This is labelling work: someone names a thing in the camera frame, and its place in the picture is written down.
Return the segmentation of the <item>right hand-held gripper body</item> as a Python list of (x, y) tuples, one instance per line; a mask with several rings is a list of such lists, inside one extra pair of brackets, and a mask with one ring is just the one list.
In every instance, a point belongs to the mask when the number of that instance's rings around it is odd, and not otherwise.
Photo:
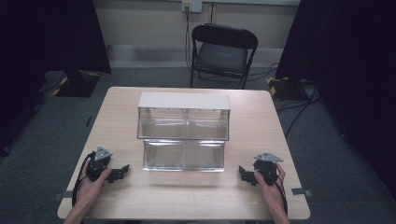
[(270, 152), (255, 155), (254, 159), (256, 161), (253, 166), (260, 171), (265, 183), (269, 186), (274, 185), (277, 180), (276, 162), (282, 162), (283, 160)]

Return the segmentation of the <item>black curtain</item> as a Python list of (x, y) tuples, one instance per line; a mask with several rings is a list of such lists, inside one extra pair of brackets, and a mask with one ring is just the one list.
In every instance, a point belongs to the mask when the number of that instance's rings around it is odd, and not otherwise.
[(0, 156), (37, 110), (49, 71), (111, 72), (93, 0), (0, 0)]
[(276, 78), (319, 84), (396, 199), (396, 0), (300, 0)]

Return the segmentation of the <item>black folding chair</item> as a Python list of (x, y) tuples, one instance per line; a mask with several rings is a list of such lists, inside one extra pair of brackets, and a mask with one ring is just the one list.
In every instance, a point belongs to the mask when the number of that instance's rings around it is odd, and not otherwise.
[(246, 87), (248, 73), (258, 47), (258, 38), (249, 30), (213, 23), (193, 28), (190, 87), (194, 73), (238, 79)]

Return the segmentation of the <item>person's left hand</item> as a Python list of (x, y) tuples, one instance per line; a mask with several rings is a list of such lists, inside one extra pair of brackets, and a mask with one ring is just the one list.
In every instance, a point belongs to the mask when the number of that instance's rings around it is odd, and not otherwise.
[(76, 207), (90, 209), (97, 200), (102, 186), (110, 173), (111, 169), (106, 168), (95, 181), (91, 181), (86, 176), (82, 177), (79, 180)]

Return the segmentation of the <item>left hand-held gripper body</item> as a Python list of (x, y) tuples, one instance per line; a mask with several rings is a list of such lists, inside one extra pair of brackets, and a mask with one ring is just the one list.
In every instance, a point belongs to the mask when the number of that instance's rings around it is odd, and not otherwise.
[(107, 168), (113, 153), (103, 147), (98, 147), (92, 154), (86, 169), (86, 176), (91, 181), (96, 181)]

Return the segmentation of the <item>clear acrylic box white top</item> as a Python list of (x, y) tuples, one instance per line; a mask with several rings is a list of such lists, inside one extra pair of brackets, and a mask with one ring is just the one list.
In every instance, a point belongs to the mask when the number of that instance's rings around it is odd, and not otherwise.
[(228, 94), (142, 92), (137, 106), (139, 139), (228, 141)]

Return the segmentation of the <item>grey tape strip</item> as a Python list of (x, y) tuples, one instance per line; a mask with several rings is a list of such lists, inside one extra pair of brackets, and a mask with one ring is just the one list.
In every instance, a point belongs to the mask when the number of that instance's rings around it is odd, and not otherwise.
[(72, 190), (66, 190), (61, 193), (55, 193), (52, 196), (52, 200), (54, 201), (61, 201), (63, 198), (72, 198), (73, 197), (73, 191)]
[(313, 192), (310, 189), (297, 188), (297, 189), (291, 189), (291, 192), (293, 195), (304, 195), (305, 197), (313, 196)]

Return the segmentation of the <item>white wall outlet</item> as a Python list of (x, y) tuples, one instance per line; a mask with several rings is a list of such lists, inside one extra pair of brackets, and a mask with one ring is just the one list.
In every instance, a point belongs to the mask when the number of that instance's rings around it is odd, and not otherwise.
[(182, 0), (181, 10), (183, 12), (201, 13), (203, 11), (203, 2), (201, 0)]

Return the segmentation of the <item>black stand base yellow tape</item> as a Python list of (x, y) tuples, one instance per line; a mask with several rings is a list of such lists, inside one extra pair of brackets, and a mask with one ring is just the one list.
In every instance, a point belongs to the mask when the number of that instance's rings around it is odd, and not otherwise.
[(293, 82), (286, 78), (275, 79), (267, 78), (266, 82), (269, 92), (278, 101), (306, 101), (308, 96), (299, 82)]

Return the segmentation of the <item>clear acrylic drawer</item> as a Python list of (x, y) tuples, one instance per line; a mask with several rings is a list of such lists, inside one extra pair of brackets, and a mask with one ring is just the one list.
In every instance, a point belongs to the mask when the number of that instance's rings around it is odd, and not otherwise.
[(143, 169), (150, 171), (222, 172), (224, 141), (144, 140)]

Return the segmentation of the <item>person's right hand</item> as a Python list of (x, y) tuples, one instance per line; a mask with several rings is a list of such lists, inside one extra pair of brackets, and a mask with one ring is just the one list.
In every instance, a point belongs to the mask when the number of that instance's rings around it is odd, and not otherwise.
[(262, 198), (268, 207), (271, 202), (283, 203), (284, 206), (284, 177), (286, 173), (279, 163), (276, 162), (277, 169), (277, 180), (274, 185), (269, 186), (265, 183), (262, 174), (259, 171), (255, 171), (254, 175), (260, 185)]

